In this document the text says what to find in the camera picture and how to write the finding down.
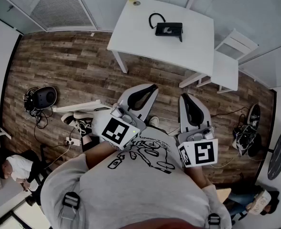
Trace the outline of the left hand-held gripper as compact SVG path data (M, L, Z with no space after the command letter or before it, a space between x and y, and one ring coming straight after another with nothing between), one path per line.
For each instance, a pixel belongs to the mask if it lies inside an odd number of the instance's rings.
M110 110L93 112L92 132L120 150L138 137L146 125L147 118L159 89L155 84L140 84L127 89L118 104Z

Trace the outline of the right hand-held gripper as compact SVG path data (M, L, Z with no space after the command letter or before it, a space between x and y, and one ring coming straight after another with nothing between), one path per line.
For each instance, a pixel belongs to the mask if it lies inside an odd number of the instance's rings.
M208 108L191 94L179 97L178 151L185 167L198 167L217 163L218 139L211 127Z

